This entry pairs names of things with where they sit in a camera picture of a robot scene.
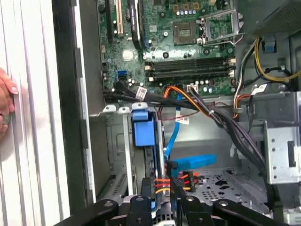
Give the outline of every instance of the motherboard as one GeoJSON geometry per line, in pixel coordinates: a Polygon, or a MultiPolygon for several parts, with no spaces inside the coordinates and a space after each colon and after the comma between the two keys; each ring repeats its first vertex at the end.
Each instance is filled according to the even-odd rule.
{"type": "Polygon", "coordinates": [[[124,81],[162,95],[193,87],[203,97],[235,93],[234,22],[227,0],[99,0],[104,90],[124,81]]]}

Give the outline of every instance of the wire tie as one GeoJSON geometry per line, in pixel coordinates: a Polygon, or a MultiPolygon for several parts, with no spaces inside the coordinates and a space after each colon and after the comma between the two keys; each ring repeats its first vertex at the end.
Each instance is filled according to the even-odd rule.
{"type": "Polygon", "coordinates": [[[208,115],[211,115],[214,113],[214,110],[209,111],[208,115]]]}

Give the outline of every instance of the sata port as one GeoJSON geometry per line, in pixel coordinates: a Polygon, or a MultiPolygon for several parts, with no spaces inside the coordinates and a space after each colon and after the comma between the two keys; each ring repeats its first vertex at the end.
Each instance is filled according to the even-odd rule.
{"type": "Polygon", "coordinates": [[[119,79],[125,79],[127,77],[127,70],[123,70],[123,71],[119,70],[119,71],[117,71],[117,77],[119,79]]]}

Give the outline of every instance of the cable clip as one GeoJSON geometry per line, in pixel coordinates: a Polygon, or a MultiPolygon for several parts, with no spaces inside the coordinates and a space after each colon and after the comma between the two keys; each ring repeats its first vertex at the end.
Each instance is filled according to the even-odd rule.
{"type": "Polygon", "coordinates": [[[209,111],[208,115],[210,116],[213,113],[214,113],[214,110],[211,110],[211,111],[209,111]]]}
{"type": "Polygon", "coordinates": [[[281,68],[281,72],[285,71],[285,65],[281,65],[280,68],[281,68]]]}

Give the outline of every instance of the white side panel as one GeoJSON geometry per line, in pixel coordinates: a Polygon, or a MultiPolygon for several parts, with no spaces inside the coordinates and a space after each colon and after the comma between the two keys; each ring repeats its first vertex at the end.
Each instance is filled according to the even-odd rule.
{"type": "Polygon", "coordinates": [[[0,225],[52,226],[70,210],[51,0],[0,3],[0,67],[20,92],[0,143],[0,225]]]}

